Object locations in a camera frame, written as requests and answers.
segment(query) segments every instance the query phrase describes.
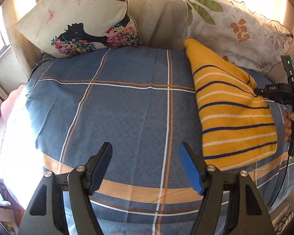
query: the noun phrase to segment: yellow striped towel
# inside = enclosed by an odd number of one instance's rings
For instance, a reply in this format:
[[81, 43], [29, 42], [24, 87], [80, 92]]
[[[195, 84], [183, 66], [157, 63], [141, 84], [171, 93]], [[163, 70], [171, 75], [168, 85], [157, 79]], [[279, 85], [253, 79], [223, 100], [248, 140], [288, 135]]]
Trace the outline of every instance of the yellow striped towel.
[[276, 127], [269, 106], [254, 94], [254, 79], [194, 39], [186, 39], [184, 46], [194, 77], [206, 163], [227, 170], [274, 154]]

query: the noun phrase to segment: orange leaf print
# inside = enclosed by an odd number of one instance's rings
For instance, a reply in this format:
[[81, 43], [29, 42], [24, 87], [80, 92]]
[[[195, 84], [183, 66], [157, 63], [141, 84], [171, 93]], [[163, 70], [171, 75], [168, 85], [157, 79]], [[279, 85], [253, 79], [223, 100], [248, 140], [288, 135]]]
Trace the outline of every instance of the orange leaf print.
[[229, 61], [229, 58], [228, 58], [227, 56], [223, 56], [223, 59], [224, 59], [225, 61], [227, 61], [227, 62]]
[[232, 23], [232, 24], [230, 25], [230, 27], [233, 28], [233, 29], [235, 29], [235, 28], [238, 28], [238, 25], [235, 24], [235, 23]]
[[239, 24], [240, 24], [240, 25], [243, 25], [243, 24], [245, 24], [245, 23], [246, 23], [246, 21], [245, 21], [244, 19], [241, 18], [241, 19], [239, 20]]
[[246, 20], [241, 18], [239, 21], [236, 20], [237, 23], [232, 23], [230, 27], [233, 29], [234, 33], [237, 33], [237, 38], [239, 42], [245, 42], [250, 39], [250, 35], [247, 32], [247, 27], [243, 26], [246, 23]]
[[246, 26], [241, 26], [242, 32], [246, 33], [247, 32], [247, 27]]

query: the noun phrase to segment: pillow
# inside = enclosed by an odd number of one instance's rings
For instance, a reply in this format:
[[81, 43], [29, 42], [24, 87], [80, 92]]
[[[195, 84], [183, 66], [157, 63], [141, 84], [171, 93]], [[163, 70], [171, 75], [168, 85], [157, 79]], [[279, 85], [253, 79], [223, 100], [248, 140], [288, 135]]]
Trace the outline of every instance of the pillow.
[[226, 61], [262, 74], [281, 62], [293, 35], [277, 21], [252, 13], [234, 0], [185, 0], [187, 36]]
[[41, 0], [16, 28], [56, 58], [143, 45], [127, 0]]

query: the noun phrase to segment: bedsheet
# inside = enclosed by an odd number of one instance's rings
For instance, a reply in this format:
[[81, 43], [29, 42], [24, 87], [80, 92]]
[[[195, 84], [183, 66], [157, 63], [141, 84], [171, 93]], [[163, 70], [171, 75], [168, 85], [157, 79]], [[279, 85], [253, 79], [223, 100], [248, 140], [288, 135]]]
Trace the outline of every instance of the bedsheet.
[[[246, 70], [259, 87], [270, 80]], [[245, 166], [267, 205], [284, 175], [285, 107], [268, 101], [277, 127], [274, 155]], [[181, 142], [201, 152], [201, 125], [189, 61], [182, 51], [126, 47], [73, 58], [44, 55], [15, 103], [2, 142], [0, 176], [26, 208], [43, 173], [86, 163], [104, 141], [113, 146], [91, 203], [104, 234], [188, 234], [201, 197], [178, 158]], [[294, 161], [274, 209], [294, 187]], [[222, 234], [229, 194], [216, 234]], [[68, 194], [68, 226], [77, 234]]]

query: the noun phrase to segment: white stripe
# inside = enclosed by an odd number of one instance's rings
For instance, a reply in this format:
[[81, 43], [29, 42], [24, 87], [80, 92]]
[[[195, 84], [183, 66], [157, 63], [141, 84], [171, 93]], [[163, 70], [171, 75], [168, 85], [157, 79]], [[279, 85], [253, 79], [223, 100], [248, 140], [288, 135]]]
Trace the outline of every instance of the white stripe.
[[211, 118], [218, 118], [218, 117], [230, 117], [230, 118], [248, 118], [248, 117], [271, 117], [271, 115], [232, 115], [232, 114], [217, 114], [217, 115], [209, 115], [204, 117], [203, 119], [201, 119], [201, 123], [203, 123], [204, 121], [211, 119]]
[[[101, 68], [101, 66], [102, 66], [102, 64], [103, 64], [104, 58], [106, 57], [106, 55], [108, 54], [108, 52], [109, 52], [110, 50], [111, 50], [111, 49], [108, 49], [107, 52], [104, 54], [103, 58], [101, 59], [101, 63], [100, 63], [100, 65], [99, 65], [99, 67], [98, 67], [98, 70], [96, 71], [96, 74], [95, 74], [95, 76], [92, 78], [91, 81], [93, 81], [94, 78], [97, 76], [97, 74], [98, 74], [98, 72], [99, 72], [99, 70], [100, 70], [100, 68]], [[87, 83], [87, 84], [88, 84], [88, 87], [87, 87], [86, 90], [85, 90], [85, 93], [84, 93], [83, 98], [81, 99], [81, 101], [80, 101], [79, 104], [78, 104], [76, 114], [75, 114], [74, 119], [73, 119], [73, 121], [72, 121], [72, 123], [71, 123], [71, 126], [69, 127], [69, 130], [68, 130], [68, 132], [67, 132], [67, 135], [66, 135], [66, 138], [65, 138], [64, 144], [63, 144], [63, 146], [62, 146], [61, 155], [60, 155], [60, 160], [59, 160], [60, 163], [62, 162], [62, 155], [63, 155], [63, 150], [64, 150], [64, 147], [65, 147], [66, 141], [67, 141], [67, 139], [68, 139], [68, 136], [69, 136], [69, 133], [70, 133], [70, 131], [71, 131], [71, 128], [72, 128], [72, 126], [73, 126], [73, 124], [74, 124], [74, 122], [75, 122], [75, 120], [76, 120], [76, 117], [77, 117], [78, 111], [80, 110], [81, 103], [82, 103], [82, 101], [85, 99], [86, 93], [87, 93], [88, 89], [89, 89], [90, 86], [91, 86], [90, 82]], [[61, 164], [59, 165], [58, 174], [60, 173], [60, 168], [61, 168]]]
[[[157, 88], [157, 87], [153, 87], [153, 86], [148, 86], [148, 87], [137, 87], [137, 86], [126, 86], [126, 85], [115, 85], [115, 84], [105, 84], [105, 83], [88, 83], [88, 82], [79, 82], [79, 83], [65, 83], [65, 82], [60, 82], [58, 80], [55, 79], [43, 79], [40, 81], [44, 81], [44, 80], [52, 80], [55, 82], [58, 82], [60, 84], [64, 84], [64, 85], [106, 85], [106, 86], [116, 86], [116, 87], [125, 87], [125, 88], [135, 88], [135, 89], [155, 89], [155, 90], [168, 90], [167, 88]], [[195, 93], [195, 91], [190, 91], [190, 90], [184, 90], [184, 89], [179, 89], [179, 88], [170, 88], [169, 90], [176, 90], [176, 91], [183, 91], [183, 92], [189, 92], [189, 93]]]
[[272, 136], [275, 134], [276, 134], [275, 132], [271, 132], [271, 133], [267, 133], [267, 134], [254, 135], [254, 136], [239, 138], [239, 139], [213, 141], [213, 142], [205, 143], [202, 146], [207, 147], [207, 146], [220, 145], [220, 144], [226, 144], [226, 143], [232, 143], [232, 142], [241, 142], [241, 141], [245, 141], [245, 140], [257, 139], [257, 138], [262, 138], [262, 137], [266, 137], [266, 136]]
[[248, 96], [244, 96], [244, 95], [239, 95], [239, 94], [235, 94], [235, 93], [229, 93], [229, 92], [226, 92], [226, 91], [214, 91], [214, 92], [211, 92], [209, 94], [206, 94], [204, 96], [201, 96], [198, 100], [197, 100], [197, 103], [199, 101], [201, 101], [202, 99], [208, 97], [208, 96], [212, 96], [212, 95], [216, 95], [216, 94], [225, 94], [225, 95], [231, 95], [231, 96], [238, 96], [238, 97], [243, 97], [243, 98], [246, 98], [246, 99], [250, 99], [253, 103], [257, 103], [257, 102], [262, 102], [263, 100], [258, 100], [258, 101], [253, 101], [252, 98], [248, 97]]
[[278, 175], [279, 174], [279, 172], [278, 173], [276, 173], [276, 174], [274, 174], [271, 178], [269, 178], [268, 180], [266, 180], [265, 182], [263, 182], [260, 186], [258, 186], [257, 188], [259, 188], [259, 187], [262, 187], [265, 183], [267, 183], [267, 182], [269, 182], [271, 179], [273, 179], [276, 175]]
[[[168, 63], [168, 85], [170, 85], [170, 61], [169, 61], [169, 51], [167, 50], [167, 63]], [[160, 201], [162, 199], [162, 189], [163, 189], [163, 180], [165, 176], [165, 164], [166, 164], [166, 155], [168, 150], [168, 139], [169, 139], [169, 115], [170, 115], [170, 87], [168, 86], [168, 94], [167, 94], [167, 132], [165, 136], [165, 150], [163, 155], [163, 163], [162, 163], [162, 173], [161, 173], [161, 181], [160, 181], [160, 190], [158, 196], [158, 202], [156, 211], [159, 210]], [[154, 214], [154, 224], [156, 223], [158, 213]]]
[[250, 88], [250, 86], [248, 86], [246, 83], [241, 82], [240, 80], [234, 78], [233, 76], [230, 76], [230, 75], [227, 75], [227, 74], [224, 74], [224, 73], [220, 73], [220, 72], [209, 72], [209, 73], [207, 73], [207, 74], [201, 76], [200, 78], [198, 78], [198, 79], [195, 81], [194, 85], [196, 85], [196, 83], [198, 83], [201, 79], [203, 79], [203, 78], [205, 78], [205, 77], [207, 77], [207, 76], [210, 76], [210, 75], [222, 75], [222, 76], [225, 76], [225, 77], [227, 77], [227, 78], [233, 79], [233, 80], [239, 82], [240, 84], [242, 84], [243, 86], [245, 86], [249, 91], [254, 92], [254, 91]]
[[271, 151], [271, 152], [267, 152], [267, 153], [264, 153], [262, 155], [259, 155], [259, 156], [255, 157], [255, 158], [248, 159], [247, 161], [241, 162], [239, 164], [234, 164], [234, 165], [231, 165], [231, 166], [228, 166], [228, 167], [224, 167], [224, 168], [221, 168], [219, 170], [224, 171], [224, 170], [239, 168], [239, 167], [245, 166], [249, 162], [252, 162], [252, 161], [255, 161], [255, 160], [261, 160], [262, 157], [272, 155], [275, 152], [276, 152], [275, 150], [274, 151]]
[[281, 117], [282, 117], [282, 121], [283, 121], [283, 124], [284, 124], [284, 122], [285, 122], [285, 116], [283, 115], [283, 112], [282, 112], [282, 109], [281, 109], [281, 106], [280, 106], [280, 104], [278, 103], [278, 106], [279, 106], [279, 109], [280, 109], [280, 111], [281, 111]]
[[198, 210], [193, 210], [193, 211], [189, 211], [189, 212], [182, 212], [182, 213], [174, 213], [174, 214], [158, 214], [158, 213], [135, 212], [135, 211], [128, 211], [128, 210], [124, 210], [124, 209], [118, 209], [118, 208], [114, 208], [114, 207], [111, 207], [111, 206], [107, 206], [107, 205], [95, 202], [93, 200], [90, 200], [90, 201], [92, 203], [96, 204], [96, 205], [99, 205], [99, 206], [102, 206], [102, 207], [105, 207], [105, 208], [113, 209], [113, 210], [124, 212], [124, 213], [144, 215], [144, 216], [172, 217], [172, 216], [182, 216], [182, 215], [187, 215], [187, 214], [192, 214], [192, 213], [198, 212]]
[[[276, 173], [275, 175], [273, 175], [271, 178], [269, 178], [268, 180], [266, 180], [264, 183], [262, 183], [260, 186], [258, 186], [257, 188], [260, 188], [262, 187], [264, 184], [266, 184], [267, 182], [269, 182], [272, 178], [274, 178], [276, 175], [278, 175], [279, 173]], [[99, 202], [95, 202], [93, 200], [90, 200], [92, 203], [96, 204], [96, 205], [99, 205], [99, 206], [102, 206], [102, 207], [105, 207], [105, 208], [109, 208], [109, 209], [113, 209], [113, 210], [116, 210], [116, 211], [120, 211], [120, 212], [124, 212], [124, 213], [130, 213], [130, 214], [138, 214], [138, 215], [146, 215], [146, 216], [153, 216], [155, 215], [154, 213], [145, 213], [145, 212], [134, 212], [134, 211], [127, 211], [127, 210], [123, 210], [123, 209], [118, 209], [118, 208], [114, 208], [114, 207], [111, 207], [111, 206], [108, 206], [108, 205], [104, 205], [104, 204], [101, 204]], [[228, 201], [227, 202], [223, 202], [221, 205], [225, 205], [229, 203]], [[187, 215], [187, 214], [191, 214], [191, 213], [195, 213], [197, 212], [198, 210], [194, 210], [194, 211], [189, 211], [189, 212], [183, 212], [183, 213], [175, 213], [175, 214], [157, 214], [157, 216], [162, 216], [162, 217], [169, 217], [169, 216], [181, 216], [181, 215]]]
[[257, 162], [256, 162], [256, 169], [255, 169], [255, 182], [256, 182], [256, 186], [257, 186]]

